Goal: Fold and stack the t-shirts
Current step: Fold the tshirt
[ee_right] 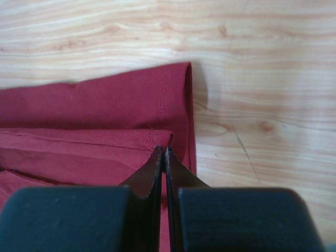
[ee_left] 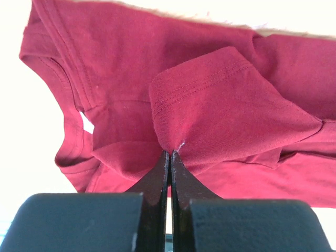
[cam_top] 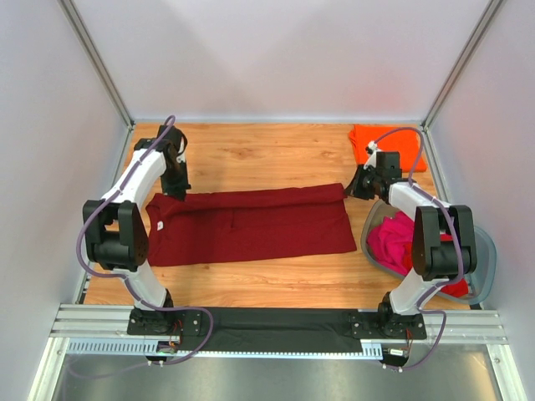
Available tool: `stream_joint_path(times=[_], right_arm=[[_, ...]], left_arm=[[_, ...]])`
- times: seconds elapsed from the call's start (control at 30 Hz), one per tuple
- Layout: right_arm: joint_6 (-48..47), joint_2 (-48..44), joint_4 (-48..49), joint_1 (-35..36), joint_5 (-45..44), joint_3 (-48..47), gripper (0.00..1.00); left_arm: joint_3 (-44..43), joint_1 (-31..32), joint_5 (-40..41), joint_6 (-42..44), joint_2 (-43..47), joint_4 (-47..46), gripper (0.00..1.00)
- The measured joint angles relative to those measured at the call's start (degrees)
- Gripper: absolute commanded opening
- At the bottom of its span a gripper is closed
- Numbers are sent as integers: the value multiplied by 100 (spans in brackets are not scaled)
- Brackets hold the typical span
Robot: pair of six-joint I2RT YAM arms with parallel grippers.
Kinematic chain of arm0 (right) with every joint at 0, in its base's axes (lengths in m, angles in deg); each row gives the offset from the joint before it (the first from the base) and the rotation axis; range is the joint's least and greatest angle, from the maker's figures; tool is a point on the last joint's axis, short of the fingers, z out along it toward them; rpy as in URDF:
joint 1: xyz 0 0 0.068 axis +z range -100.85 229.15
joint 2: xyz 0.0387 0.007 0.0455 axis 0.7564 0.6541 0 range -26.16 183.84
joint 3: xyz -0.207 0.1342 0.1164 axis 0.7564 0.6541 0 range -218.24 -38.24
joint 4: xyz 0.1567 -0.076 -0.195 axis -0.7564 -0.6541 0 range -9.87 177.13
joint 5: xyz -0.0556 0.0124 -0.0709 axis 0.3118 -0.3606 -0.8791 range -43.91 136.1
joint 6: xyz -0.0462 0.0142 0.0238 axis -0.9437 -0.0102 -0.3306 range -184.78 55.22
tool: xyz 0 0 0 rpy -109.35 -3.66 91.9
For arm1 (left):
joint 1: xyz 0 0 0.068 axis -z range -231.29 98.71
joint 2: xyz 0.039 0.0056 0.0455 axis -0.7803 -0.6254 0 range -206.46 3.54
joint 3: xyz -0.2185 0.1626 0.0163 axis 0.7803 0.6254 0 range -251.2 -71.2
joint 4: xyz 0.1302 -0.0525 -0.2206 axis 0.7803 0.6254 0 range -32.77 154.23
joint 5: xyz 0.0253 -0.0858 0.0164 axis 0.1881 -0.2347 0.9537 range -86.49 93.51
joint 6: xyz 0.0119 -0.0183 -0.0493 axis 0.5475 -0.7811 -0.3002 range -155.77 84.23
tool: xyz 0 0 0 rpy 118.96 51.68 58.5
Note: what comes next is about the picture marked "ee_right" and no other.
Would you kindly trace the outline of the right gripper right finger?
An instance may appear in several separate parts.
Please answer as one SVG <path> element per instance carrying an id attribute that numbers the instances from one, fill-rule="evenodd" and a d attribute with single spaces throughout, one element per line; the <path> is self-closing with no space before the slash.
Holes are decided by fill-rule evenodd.
<path id="1" fill-rule="evenodd" d="M 274 187 L 212 188 L 165 151 L 171 251 L 324 251 L 304 200 Z"/>

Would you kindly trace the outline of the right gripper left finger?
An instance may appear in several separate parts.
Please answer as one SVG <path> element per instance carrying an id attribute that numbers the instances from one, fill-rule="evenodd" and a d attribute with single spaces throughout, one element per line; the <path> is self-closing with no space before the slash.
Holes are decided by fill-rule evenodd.
<path id="1" fill-rule="evenodd" d="M 28 187 L 1 212 L 1 251 L 158 251 L 162 149 L 118 186 Z"/>

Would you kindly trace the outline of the dark red t shirt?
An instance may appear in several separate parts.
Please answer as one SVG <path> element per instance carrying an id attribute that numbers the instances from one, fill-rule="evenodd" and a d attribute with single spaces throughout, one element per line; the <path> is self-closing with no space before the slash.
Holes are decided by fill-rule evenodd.
<path id="1" fill-rule="evenodd" d="M 156 147 L 196 170 L 192 65 L 1 91 L 1 212 L 28 187 L 118 186 Z M 159 250 L 170 251 L 161 181 Z"/>

